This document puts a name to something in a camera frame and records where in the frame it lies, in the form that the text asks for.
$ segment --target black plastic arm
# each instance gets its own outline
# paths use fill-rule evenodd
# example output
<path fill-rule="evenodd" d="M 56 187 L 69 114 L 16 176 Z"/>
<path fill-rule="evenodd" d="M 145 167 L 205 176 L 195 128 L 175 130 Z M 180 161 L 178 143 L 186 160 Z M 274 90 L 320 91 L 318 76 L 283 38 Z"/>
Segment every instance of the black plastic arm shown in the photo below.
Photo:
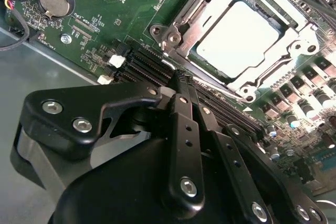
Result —
<path fill-rule="evenodd" d="M 36 91 L 26 97 L 20 123 L 32 139 L 67 159 L 82 159 L 102 136 L 104 118 L 118 121 L 125 110 L 155 106 L 160 100 L 156 87 L 143 82 Z M 62 111 L 47 113 L 43 104 L 48 101 L 59 103 Z M 87 120 L 90 131 L 83 134 L 76 130 L 76 119 Z"/>
<path fill-rule="evenodd" d="M 259 150 L 241 128 L 228 124 L 226 131 L 235 141 L 259 190 L 267 195 L 266 200 L 280 223 L 328 223 L 318 206 L 299 186 L 282 174 L 277 165 Z"/>

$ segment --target surface mount component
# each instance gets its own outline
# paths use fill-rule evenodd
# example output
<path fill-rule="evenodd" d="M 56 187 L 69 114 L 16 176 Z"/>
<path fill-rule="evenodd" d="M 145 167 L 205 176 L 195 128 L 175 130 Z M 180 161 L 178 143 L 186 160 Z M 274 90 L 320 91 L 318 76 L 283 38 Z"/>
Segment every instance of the surface mount component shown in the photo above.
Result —
<path fill-rule="evenodd" d="M 336 78 L 336 67 L 325 58 L 321 58 L 316 65 L 330 77 Z"/>
<path fill-rule="evenodd" d="M 297 117 L 294 116 L 294 115 L 287 116 L 286 120 L 287 120 L 289 126 L 293 129 L 296 129 L 301 124 L 300 121 L 297 119 Z"/>
<path fill-rule="evenodd" d="M 328 149 L 333 149 L 335 147 L 335 142 L 334 140 L 331 138 L 331 136 L 327 133 L 323 133 L 321 135 L 322 141 L 324 143 L 324 145 L 328 148 Z"/>
<path fill-rule="evenodd" d="M 325 80 L 321 76 L 319 76 L 319 74 L 313 68 L 309 67 L 308 69 L 306 69 L 304 71 L 304 75 L 317 87 L 325 84 Z"/>
<path fill-rule="evenodd" d="M 40 11 L 50 19 L 69 16 L 75 9 L 75 0 L 38 0 Z"/>
<path fill-rule="evenodd" d="M 308 118 L 313 118 L 317 115 L 317 111 L 309 104 L 302 105 L 301 109 Z"/>
<path fill-rule="evenodd" d="M 291 106 L 278 95 L 272 98 L 272 102 L 281 111 L 286 111 L 291 108 Z"/>

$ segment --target capacitor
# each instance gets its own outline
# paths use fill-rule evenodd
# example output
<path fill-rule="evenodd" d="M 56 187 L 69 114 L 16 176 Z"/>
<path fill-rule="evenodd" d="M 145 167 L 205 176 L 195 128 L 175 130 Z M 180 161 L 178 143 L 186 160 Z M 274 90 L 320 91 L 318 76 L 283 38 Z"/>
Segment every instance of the capacitor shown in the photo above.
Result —
<path fill-rule="evenodd" d="M 334 127 L 336 128 L 336 116 L 331 116 L 329 118 L 329 123 Z"/>
<path fill-rule="evenodd" d="M 296 129 L 301 124 L 300 121 L 297 119 L 297 117 L 294 116 L 294 115 L 287 116 L 286 120 L 287 120 L 289 126 L 293 129 Z"/>
<path fill-rule="evenodd" d="M 286 150 L 286 155 L 289 157 L 294 156 L 294 150 L 290 149 L 290 150 Z"/>
<path fill-rule="evenodd" d="M 321 103 L 322 107 L 324 108 L 330 108 L 334 104 L 334 101 L 331 100 L 330 97 L 327 96 L 326 94 L 320 94 L 316 98 L 319 101 L 319 103 Z"/>
<path fill-rule="evenodd" d="M 277 131 L 275 130 L 274 125 L 269 125 L 267 126 L 267 133 L 271 137 L 276 137 L 277 136 Z"/>
<path fill-rule="evenodd" d="M 309 104 L 301 106 L 301 109 L 308 118 L 313 118 L 317 115 L 317 111 Z"/>
<path fill-rule="evenodd" d="M 332 149 L 335 147 L 335 142 L 333 141 L 333 139 L 331 138 L 329 134 L 323 133 L 321 138 L 322 138 L 323 143 L 328 149 Z"/>
<path fill-rule="evenodd" d="M 278 152 L 278 147 L 272 147 L 269 149 L 269 156 L 272 160 L 278 160 L 280 158 L 280 154 Z"/>

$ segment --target green circuit board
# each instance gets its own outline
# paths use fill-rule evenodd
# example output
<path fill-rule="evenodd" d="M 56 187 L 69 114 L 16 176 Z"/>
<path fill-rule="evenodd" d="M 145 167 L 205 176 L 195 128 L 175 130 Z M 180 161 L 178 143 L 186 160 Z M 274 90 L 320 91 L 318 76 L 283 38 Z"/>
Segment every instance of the green circuit board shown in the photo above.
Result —
<path fill-rule="evenodd" d="M 249 0 L 243 1 L 251 8 L 253 6 Z M 273 13 L 260 0 L 253 0 L 257 6 L 267 16 L 277 19 Z M 279 7 L 273 0 L 266 0 L 272 8 L 289 20 L 291 26 L 295 27 L 295 21 Z M 292 129 L 286 121 L 287 112 L 282 113 L 272 105 L 272 98 L 275 94 L 281 95 L 280 86 L 288 84 L 293 76 L 302 76 L 306 67 L 316 64 L 320 58 L 332 59 L 332 52 L 336 51 L 336 23 L 330 25 L 326 19 L 321 18 L 314 10 L 307 12 L 306 7 L 302 7 L 302 2 L 288 0 L 297 7 L 318 27 L 317 37 L 320 43 L 320 52 L 313 56 L 301 55 L 298 57 L 293 71 L 285 76 L 278 87 L 263 87 L 258 89 L 257 98 L 253 103 L 237 101 L 227 96 L 214 92 L 216 97 L 233 107 L 236 111 L 244 114 L 258 125 L 267 127 L 269 124 L 276 126 L 278 136 L 269 137 L 268 140 L 278 147 L 280 159 L 278 165 L 283 171 L 293 166 L 293 162 L 304 157 L 309 165 L 323 161 L 324 157 L 330 155 L 329 150 L 321 145 L 321 133 L 336 136 L 336 129 L 327 122 L 330 116 L 336 115 L 336 107 L 323 109 L 319 112 L 319 119 L 312 121 L 305 118 L 300 119 L 301 126 Z M 158 44 L 149 33 L 149 28 L 153 24 L 169 25 L 174 17 L 179 13 L 187 0 L 75 0 L 74 12 L 64 18 L 50 20 L 43 15 L 38 6 L 38 0 L 29 0 L 23 3 L 15 3 L 15 8 L 23 14 L 29 26 L 39 31 L 38 41 L 59 53 L 63 57 L 76 63 L 83 69 L 89 71 L 96 77 L 104 74 L 108 65 L 104 61 L 105 55 L 113 48 L 113 43 L 117 39 L 123 42 L 136 41 L 146 47 L 146 49 L 158 49 Z M 7 12 L 6 20 L 12 27 L 18 27 L 17 21 L 11 12 Z M 61 41 L 62 34 L 68 34 L 72 42 L 68 45 Z M 207 61 L 200 60 L 194 49 L 192 49 L 189 59 L 197 62 L 199 66 L 208 71 L 222 82 L 228 83 L 228 79 L 218 72 L 215 66 L 211 66 Z M 319 87 L 311 87 L 312 92 L 328 89 L 328 83 L 336 83 L 332 76 L 321 76 L 325 84 Z M 331 99 L 336 100 L 336 94 L 331 95 Z M 262 110 L 265 104 L 271 104 L 272 109 L 278 112 L 277 116 L 269 117 Z M 324 124 L 322 130 L 317 130 L 320 124 Z M 286 150 L 294 150 L 293 156 L 287 156 Z"/>
<path fill-rule="evenodd" d="M 186 0 L 75 0 L 75 11 L 66 18 L 50 21 L 41 15 L 37 0 L 15 3 L 30 27 L 41 31 L 39 41 L 95 76 L 106 65 L 102 56 L 114 39 L 128 38 L 154 46 L 149 26 L 169 24 Z M 7 22 L 15 26 L 10 12 Z M 69 34 L 72 43 L 60 41 L 61 34 Z"/>

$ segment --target silver screw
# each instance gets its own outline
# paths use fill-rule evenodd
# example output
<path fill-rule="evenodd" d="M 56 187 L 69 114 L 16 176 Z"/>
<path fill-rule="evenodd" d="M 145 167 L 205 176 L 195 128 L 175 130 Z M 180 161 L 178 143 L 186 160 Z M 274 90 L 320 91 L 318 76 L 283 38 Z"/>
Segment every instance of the silver screw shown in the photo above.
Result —
<path fill-rule="evenodd" d="M 253 202 L 252 204 L 252 211 L 255 216 L 261 221 L 266 222 L 267 221 L 267 214 L 265 210 L 256 202 Z"/>
<path fill-rule="evenodd" d="M 49 114 L 56 115 L 62 112 L 63 107 L 58 102 L 48 101 L 42 104 L 42 109 Z"/>
<path fill-rule="evenodd" d="M 305 219 L 305 220 L 310 219 L 308 213 L 303 209 L 303 207 L 297 206 L 296 210 L 303 219 Z"/>
<path fill-rule="evenodd" d="M 319 215 L 318 212 L 316 212 L 315 209 L 313 209 L 313 208 L 309 208 L 309 211 L 311 212 L 311 214 L 312 214 L 317 220 L 322 221 L 321 216 Z"/>
<path fill-rule="evenodd" d="M 236 135 L 239 135 L 239 130 L 236 128 L 231 128 L 232 132 L 235 133 Z"/>
<path fill-rule="evenodd" d="M 83 118 L 78 118 L 72 123 L 73 128 L 81 133 L 88 133 L 92 130 L 91 123 Z"/>
<path fill-rule="evenodd" d="M 209 115 L 211 112 L 208 108 L 203 107 L 203 111 L 205 112 L 205 114 Z"/>
<path fill-rule="evenodd" d="M 157 95 L 158 94 L 154 89 L 148 89 L 148 92 L 152 95 Z"/>
<path fill-rule="evenodd" d="M 183 178 L 181 180 L 181 189 L 189 197 L 195 197 L 197 194 L 197 188 L 190 179 Z"/>
<path fill-rule="evenodd" d="M 62 34 L 61 35 L 61 41 L 63 44 L 70 44 L 72 42 L 72 37 L 68 34 Z"/>
<path fill-rule="evenodd" d="M 187 99 L 185 99 L 184 97 L 180 97 L 180 101 L 183 103 L 188 103 Z"/>

